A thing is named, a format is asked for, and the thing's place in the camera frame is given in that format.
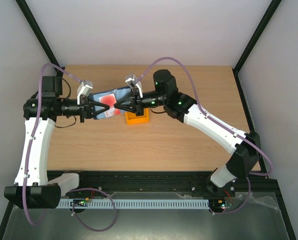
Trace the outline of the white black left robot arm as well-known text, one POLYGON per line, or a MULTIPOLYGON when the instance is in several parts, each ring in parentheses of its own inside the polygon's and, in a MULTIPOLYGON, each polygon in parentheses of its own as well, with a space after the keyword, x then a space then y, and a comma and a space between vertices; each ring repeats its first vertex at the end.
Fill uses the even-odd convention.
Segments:
POLYGON ((23 106, 25 142, 20 168, 12 186, 4 189, 4 197, 24 209, 53 209, 60 198, 79 185, 79 175, 65 173, 51 181, 47 177, 48 149, 58 116, 92 119, 109 109, 108 105, 88 98, 93 84, 84 80, 77 98, 61 98, 62 78, 43 76, 38 94, 23 106))

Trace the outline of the red white credit card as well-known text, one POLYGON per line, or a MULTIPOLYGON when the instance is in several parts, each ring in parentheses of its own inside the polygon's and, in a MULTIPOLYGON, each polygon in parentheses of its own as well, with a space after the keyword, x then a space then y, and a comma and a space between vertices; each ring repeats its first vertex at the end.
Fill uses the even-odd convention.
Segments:
POLYGON ((116 97, 113 93, 104 95, 99 98, 99 101, 103 104, 109 106, 109 110, 104 112, 104 117, 109 118, 120 114, 120 110, 114 107, 114 104, 117 102, 116 97))

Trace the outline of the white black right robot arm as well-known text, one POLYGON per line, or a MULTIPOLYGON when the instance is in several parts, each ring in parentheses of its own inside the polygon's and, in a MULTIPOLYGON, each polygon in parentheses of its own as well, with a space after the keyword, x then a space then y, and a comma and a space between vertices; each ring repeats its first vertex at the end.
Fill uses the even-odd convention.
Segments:
POLYGON ((142 116, 146 108, 162 106, 168 116, 195 127, 230 153, 230 159, 209 176, 209 194, 217 196, 228 182, 246 178, 260 159, 257 150, 261 146, 259 134, 255 131, 246 133, 207 111, 201 111, 194 98, 179 92, 175 77, 167 69, 156 71, 153 80, 155 89, 143 92, 136 76, 129 75, 125 82, 131 92, 118 100, 114 107, 142 116))

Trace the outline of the blue card holder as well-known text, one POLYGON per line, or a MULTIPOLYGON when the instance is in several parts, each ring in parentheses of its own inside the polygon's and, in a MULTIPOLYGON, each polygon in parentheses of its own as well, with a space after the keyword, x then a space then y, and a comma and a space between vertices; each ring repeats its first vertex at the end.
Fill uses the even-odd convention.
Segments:
POLYGON ((131 92, 131 89, 129 87, 121 87, 117 89, 112 89, 110 91, 103 91, 98 93, 92 93, 89 95, 89 99, 93 100, 95 102, 103 103, 106 105, 109 105, 109 110, 102 112, 94 117, 95 120, 105 119, 109 117, 113 117, 119 114, 124 114, 124 110, 116 109, 114 107, 114 104, 126 96, 128 93, 131 92))

